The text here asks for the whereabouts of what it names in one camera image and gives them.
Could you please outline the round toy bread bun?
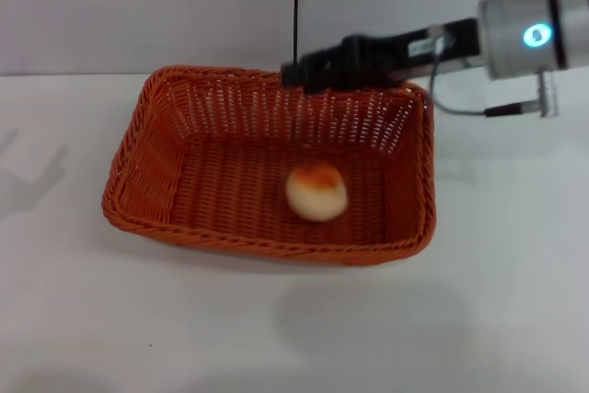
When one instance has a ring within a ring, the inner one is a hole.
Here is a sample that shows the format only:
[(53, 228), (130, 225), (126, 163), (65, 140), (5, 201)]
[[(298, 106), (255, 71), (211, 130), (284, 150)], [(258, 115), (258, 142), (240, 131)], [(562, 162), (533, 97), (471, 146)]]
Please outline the round toy bread bun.
[(326, 161), (310, 160), (292, 168), (284, 192), (289, 208), (311, 222), (328, 222), (343, 214), (348, 207), (343, 176)]

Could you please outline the orange woven plastic basket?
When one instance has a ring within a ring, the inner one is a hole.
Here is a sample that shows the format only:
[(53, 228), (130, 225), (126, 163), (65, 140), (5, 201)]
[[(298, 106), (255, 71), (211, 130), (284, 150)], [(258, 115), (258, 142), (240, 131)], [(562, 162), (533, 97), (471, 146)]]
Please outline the orange woven plastic basket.
[[(433, 104), (413, 84), (307, 95), (274, 72), (171, 65), (144, 82), (102, 210), (170, 245), (372, 266), (430, 243), (433, 151)], [(309, 160), (342, 174), (349, 203), (331, 221), (287, 205), (287, 176)]]

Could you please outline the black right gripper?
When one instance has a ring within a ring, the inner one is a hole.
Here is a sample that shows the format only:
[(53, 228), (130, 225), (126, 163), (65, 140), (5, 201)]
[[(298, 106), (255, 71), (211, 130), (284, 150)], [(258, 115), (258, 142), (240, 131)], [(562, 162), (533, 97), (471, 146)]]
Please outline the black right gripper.
[(479, 26), (469, 17), (392, 37), (349, 36), (281, 66), (282, 86), (307, 94), (328, 89), (395, 86), (436, 70), (448, 74), (480, 66)]

